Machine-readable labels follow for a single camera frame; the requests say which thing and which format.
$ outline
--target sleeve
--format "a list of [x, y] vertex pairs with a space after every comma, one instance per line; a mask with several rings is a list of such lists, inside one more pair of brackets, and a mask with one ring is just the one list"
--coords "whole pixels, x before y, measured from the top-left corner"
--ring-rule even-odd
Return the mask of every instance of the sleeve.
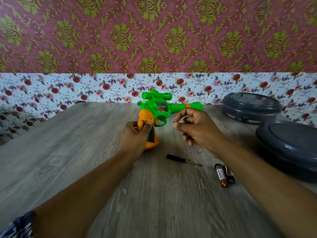
[[16, 218], [3, 231], [0, 231], [0, 238], [33, 238], [31, 224], [34, 218], [33, 211]]

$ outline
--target toy gun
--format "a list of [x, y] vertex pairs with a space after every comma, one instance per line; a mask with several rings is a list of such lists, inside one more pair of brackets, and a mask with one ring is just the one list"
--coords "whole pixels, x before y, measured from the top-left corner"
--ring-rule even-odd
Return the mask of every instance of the toy gun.
[[167, 100], [171, 100], [172, 97], [171, 93], [161, 94], [154, 89], [151, 89], [150, 92], [142, 93], [142, 98], [147, 99], [147, 101], [145, 103], [141, 101], [137, 103], [141, 106], [137, 132], [140, 132], [147, 122], [151, 121], [153, 124], [144, 150], [154, 148], [159, 143], [154, 127], [164, 126], [171, 114], [178, 113], [185, 108], [203, 110], [203, 105], [200, 102], [184, 104], [167, 103]]

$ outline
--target person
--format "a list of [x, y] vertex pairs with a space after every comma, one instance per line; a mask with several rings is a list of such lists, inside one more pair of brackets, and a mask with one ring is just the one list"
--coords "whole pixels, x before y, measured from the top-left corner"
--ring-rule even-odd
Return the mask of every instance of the person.
[[[317, 196], [294, 179], [273, 168], [251, 152], [230, 142], [206, 112], [186, 108], [173, 123], [192, 146], [197, 141], [228, 164], [247, 191], [287, 238], [317, 235]], [[137, 122], [126, 124], [117, 153], [100, 166], [17, 218], [0, 238], [84, 237], [121, 179], [142, 154], [152, 124], [137, 133]]]

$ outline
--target person's left arm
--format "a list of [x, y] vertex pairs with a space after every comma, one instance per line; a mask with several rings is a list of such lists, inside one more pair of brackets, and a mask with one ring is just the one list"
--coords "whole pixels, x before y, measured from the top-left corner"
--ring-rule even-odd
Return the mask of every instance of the person's left arm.
[[[137, 133], [136, 124], [127, 123], [113, 157], [28, 213], [33, 221], [29, 226], [30, 236], [25, 237], [85, 236], [90, 224], [145, 148], [152, 125], [146, 124]], [[5, 231], [0, 233], [1, 237], [6, 237]]]

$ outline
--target wood grain surface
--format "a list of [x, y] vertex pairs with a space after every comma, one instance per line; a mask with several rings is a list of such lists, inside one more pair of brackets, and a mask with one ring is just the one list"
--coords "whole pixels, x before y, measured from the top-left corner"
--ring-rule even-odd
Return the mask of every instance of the wood grain surface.
[[[234, 142], [252, 149], [254, 125], [204, 106]], [[136, 104], [82, 102], [0, 147], [0, 230], [97, 167], [116, 151]], [[222, 188], [204, 149], [189, 147], [168, 123], [156, 128], [159, 145], [144, 152], [100, 211], [87, 237], [282, 237], [239, 179]], [[204, 164], [166, 159], [166, 154]]]

